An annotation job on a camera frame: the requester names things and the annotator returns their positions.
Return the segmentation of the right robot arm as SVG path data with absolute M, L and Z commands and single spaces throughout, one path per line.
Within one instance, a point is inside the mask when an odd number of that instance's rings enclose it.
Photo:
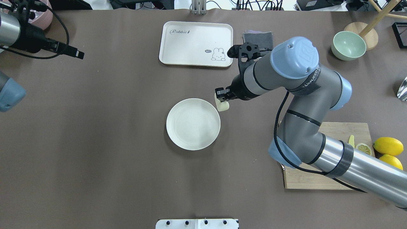
M 330 110 L 352 94 L 350 82 L 319 63 L 312 42 L 293 37 L 275 48 L 246 42 L 232 46 L 239 74 L 230 86 L 215 89 L 218 102 L 251 100 L 279 87 L 293 94 L 283 120 L 279 106 L 269 155 L 282 165 L 330 178 L 353 190 L 376 194 L 406 210 L 406 172 L 319 131 Z

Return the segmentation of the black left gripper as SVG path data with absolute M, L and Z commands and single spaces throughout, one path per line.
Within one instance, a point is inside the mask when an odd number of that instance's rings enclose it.
M 62 23 L 66 33 L 66 43 L 46 38 L 44 31 L 30 23 L 21 26 L 19 34 L 19 49 L 29 53 L 37 53 L 40 50 L 50 51 L 55 55 L 49 57 L 32 57 L 34 59 L 52 59 L 58 55 L 67 55 L 73 58 L 83 59 L 85 54 L 77 48 L 69 45 L 70 36 L 67 27 Z

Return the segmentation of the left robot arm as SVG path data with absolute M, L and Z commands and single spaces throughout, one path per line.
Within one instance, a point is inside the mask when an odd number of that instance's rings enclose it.
M 32 58 L 52 59 L 59 55 L 84 58 L 84 52 L 69 45 L 70 37 L 65 24 L 59 21 L 66 33 L 66 43 L 46 38 L 45 32 L 28 22 L 25 15 L 19 18 L 1 12 L 1 49 Z M 5 113 L 15 107 L 25 96 L 26 90 L 13 78 L 1 72 L 0 110 Z

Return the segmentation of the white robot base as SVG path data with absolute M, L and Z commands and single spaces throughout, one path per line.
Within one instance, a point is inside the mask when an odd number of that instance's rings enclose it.
M 161 219 L 156 229 L 239 229 L 238 219 Z

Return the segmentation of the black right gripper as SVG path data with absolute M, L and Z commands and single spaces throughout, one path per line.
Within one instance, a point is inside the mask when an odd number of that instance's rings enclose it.
M 232 80 L 231 85 L 229 85 L 228 87 L 216 88 L 215 95 L 220 102 L 226 102 L 235 99 L 248 101 L 255 97 L 255 95 L 246 87 L 241 75 L 235 76 Z

